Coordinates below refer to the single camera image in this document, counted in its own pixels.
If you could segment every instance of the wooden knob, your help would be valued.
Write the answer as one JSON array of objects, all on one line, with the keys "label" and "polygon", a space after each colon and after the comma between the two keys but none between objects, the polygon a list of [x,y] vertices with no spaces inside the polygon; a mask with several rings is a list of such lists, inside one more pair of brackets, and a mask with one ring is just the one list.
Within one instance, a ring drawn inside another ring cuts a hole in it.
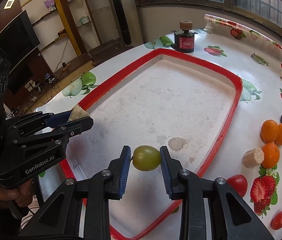
[{"label": "wooden knob", "polygon": [[185,31],[192,30],[192,22],[180,21],[180,29]]}]

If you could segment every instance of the wooden floor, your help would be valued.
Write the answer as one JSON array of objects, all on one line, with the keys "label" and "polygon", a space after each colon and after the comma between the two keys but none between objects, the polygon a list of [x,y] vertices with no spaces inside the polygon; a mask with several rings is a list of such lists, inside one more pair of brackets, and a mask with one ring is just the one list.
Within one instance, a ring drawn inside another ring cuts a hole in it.
[{"label": "wooden floor", "polygon": [[40,98],[38,98],[37,102],[33,106],[31,106],[31,108],[26,112],[26,114],[34,112],[36,108],[43,106],[45,103],[49,102],[63,88],[68,86],[72,81],[74,81],[77,77],[81,76],[84,72],[86,73],[87,71],[90,71],[92,68],[92,61],[90,60],[89,62],[85,63],[84,65],[73,71],[55,86],[55,90],[50,89],[47,93],[43,94]]}]

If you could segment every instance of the human hand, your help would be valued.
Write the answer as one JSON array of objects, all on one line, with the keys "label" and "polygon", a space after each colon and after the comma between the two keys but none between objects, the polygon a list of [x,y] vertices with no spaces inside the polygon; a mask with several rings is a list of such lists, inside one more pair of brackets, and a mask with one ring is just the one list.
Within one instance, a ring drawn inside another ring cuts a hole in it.
[{"label": "human hand", "polygon": [[14,200],[19,207],[27,207],[32,203],[33,193],[31,180],[14,189],[5,189],[0,185],[0,208],[8,208],[9,200]]}]

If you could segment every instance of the cherry tomato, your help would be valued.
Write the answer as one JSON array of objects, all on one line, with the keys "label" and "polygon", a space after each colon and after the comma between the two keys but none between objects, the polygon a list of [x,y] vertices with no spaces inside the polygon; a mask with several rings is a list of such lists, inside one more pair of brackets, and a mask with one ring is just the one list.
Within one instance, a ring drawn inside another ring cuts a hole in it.
[{"label": "cherry tomato", "polygon": [[160,152],[149,145],[141,145],[133,152],[132,164],[139,171],[152,171],[161,163]]},{"label": "cherry tomato", "polygon": [[282,211],[274,216],[271,222],[271,228],[273,230],[279,230],[282,228]]},{"label": "cherry tomato", "polygon": [[248,181],[243,175],[236,174],[228,178],[226,181],[241,197],[244,197],[248,189]]}]

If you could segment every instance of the stuffed toy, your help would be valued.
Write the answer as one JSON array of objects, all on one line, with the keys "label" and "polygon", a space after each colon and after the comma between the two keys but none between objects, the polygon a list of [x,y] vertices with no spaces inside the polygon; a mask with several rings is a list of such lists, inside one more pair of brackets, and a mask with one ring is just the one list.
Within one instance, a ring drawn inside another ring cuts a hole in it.
[{"label": "stuffed toy", "polygon": [[48,12],[53,12],[56,10],[54,0],[45,1],[44,4],[48,8]]}]

